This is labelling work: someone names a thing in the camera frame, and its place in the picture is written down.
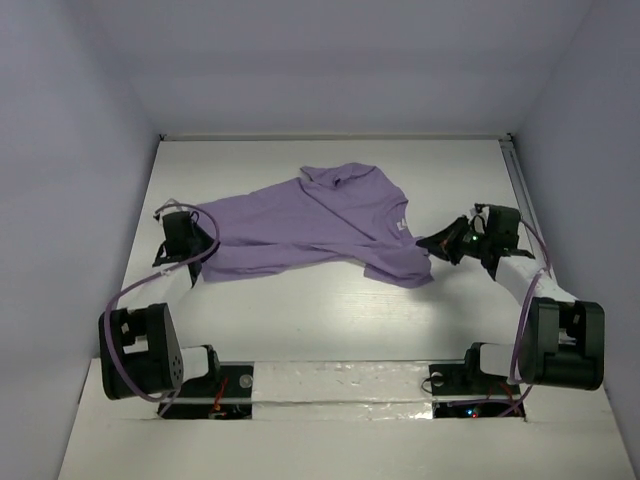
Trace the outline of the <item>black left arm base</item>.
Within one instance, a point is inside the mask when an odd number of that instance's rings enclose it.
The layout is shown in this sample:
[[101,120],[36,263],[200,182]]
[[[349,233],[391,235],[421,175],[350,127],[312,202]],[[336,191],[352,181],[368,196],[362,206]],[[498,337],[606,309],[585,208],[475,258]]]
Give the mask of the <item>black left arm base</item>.
[[253,363],[223,363],[219,381],[187,381],[177,399],[160,404],[157,414],[169,420],[250,420],[253,377]]

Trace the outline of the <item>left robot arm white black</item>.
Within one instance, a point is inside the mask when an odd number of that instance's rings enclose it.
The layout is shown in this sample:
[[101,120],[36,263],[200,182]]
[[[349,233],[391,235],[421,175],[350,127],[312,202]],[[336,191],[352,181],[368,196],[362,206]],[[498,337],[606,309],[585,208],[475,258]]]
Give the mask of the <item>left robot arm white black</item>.
[[150,274],[117,293],[99,318],[102,385],[110,400],[160,403],[175,399],[186,383],[201,395],[221,383],[214,348],[183,349],[172,318],[218,251],[220,228],[211,214],[187,204],[161,207],[154,218],[164,241]]

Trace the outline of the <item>purple t shirt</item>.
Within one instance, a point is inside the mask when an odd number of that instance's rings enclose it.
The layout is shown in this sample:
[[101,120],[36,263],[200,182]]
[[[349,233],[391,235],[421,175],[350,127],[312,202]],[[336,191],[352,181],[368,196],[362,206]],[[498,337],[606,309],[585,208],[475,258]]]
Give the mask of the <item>purple t shirt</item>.
[[408,199],[384,172],[349,163],[203,205],[221,246],[203,266],[220,283],[330,261],[363,263],[365,277],[403,288],[430,283],[431,262],[406,221]]

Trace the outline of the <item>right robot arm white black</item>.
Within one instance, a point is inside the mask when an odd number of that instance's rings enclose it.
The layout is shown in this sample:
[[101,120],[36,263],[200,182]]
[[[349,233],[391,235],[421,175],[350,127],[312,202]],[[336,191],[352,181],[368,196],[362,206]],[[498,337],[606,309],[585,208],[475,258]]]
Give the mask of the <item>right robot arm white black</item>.
[[489,277],[516,300],[520,316],[509,380],[596,390],[604,379],[604,309],[560,287],[541,237],[534,234],[542,253],[537,259],[520,246],[521,228],[534,233],[519,210],[476,203],[471,216],[456,218],[416,245],[452,265],[466,257],[478,260]]

